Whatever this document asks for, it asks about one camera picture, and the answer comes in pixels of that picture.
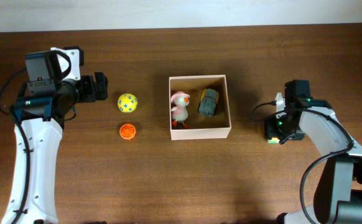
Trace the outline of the yellow and grey toy truck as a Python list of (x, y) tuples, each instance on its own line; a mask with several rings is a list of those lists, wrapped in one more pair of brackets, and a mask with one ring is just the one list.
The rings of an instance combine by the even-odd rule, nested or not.
[(204, 89), (198, 107), (198, 113), (205, 116), (214, 116), (219, 100), (219, 93), (216, 90)]

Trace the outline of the orange lattice ball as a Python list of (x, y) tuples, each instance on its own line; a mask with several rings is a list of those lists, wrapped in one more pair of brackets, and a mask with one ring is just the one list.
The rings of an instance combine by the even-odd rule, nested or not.
[(132, 140), (136, 136), (136, 128), (133, 124), (126, 123), (122, 125), (119, 129), (119, 135), (124, 140)]

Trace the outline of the beige open cardboard box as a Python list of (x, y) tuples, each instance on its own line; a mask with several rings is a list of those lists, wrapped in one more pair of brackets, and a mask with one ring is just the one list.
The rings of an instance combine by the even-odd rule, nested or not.
[(225, 139), (231, 131), (225, 75), (169, 78), (171, 140)]

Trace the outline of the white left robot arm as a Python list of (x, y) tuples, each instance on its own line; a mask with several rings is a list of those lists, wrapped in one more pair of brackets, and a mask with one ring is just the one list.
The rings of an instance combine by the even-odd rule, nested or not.
[(108, 98), (102, 72), (81, 75), (84, 51), (52, 47), (29, 53), (16, 101), (7, 112), (16, 135), (11, 196), (3, 223), (57, 223), (55, 168), (67, 113)]

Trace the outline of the white duck toy pink hat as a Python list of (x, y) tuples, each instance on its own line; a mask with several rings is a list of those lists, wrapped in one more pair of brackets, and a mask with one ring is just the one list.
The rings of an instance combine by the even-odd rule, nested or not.
[(172, 104), (170, 109), (172, 119), (171, 124), (173, 127), (176, 127), (180, 123), (185, 129), (188, 128), (188, 125), (185, 123), (185, 121), (188, 118), (188, 111), (186, 107), (190, 103), (189, 99), (190, 95), (182, 91), (178, 91), (170, 97), (170, 102)]

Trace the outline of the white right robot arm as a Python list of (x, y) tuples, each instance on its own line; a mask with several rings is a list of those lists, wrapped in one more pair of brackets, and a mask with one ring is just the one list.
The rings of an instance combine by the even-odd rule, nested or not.
[[(362, 146), (340, 124), (332, 106), (310, 95), (307, 80), (284, 85), (272, 105), (276, 112), (264, 120), (269, 143), (284, 144), (308, 136), (320, 158), (308, 166), (300, 181), (300, 205), (294, 213), (282, 213), (277, 223), (362, 223)], [(305, 205), (304, 188), (310, 171), (319, 163), (325, 167), (313, 204)]]

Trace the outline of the multicolour puzzle cube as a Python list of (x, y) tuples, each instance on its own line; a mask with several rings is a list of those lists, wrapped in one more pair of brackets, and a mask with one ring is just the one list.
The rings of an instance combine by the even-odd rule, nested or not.
[(269, 144), (278, 144), (279, 143), (279, 138), (273, 137), (267, 140), (267, 142)]

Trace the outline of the yellow ball blue letters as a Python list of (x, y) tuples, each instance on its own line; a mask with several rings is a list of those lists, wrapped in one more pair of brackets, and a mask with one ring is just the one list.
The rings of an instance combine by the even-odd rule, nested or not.
[(131, 93), (123, 93), (117, 100), (118, 108), (123, 113), (132, 113), (138, 104), (137, 97)]

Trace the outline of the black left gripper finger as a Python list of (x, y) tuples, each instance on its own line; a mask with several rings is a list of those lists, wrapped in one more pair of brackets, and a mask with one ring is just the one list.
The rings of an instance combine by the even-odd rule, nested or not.
[(103, 72), (95, 72), (95, 80), (97, 85), (108, 84), (108, 78), (104, 75)]
[(105, 85), (97, 85), (95, 92), (95, 100), (106, 100), (108, 98), (108, 90)]

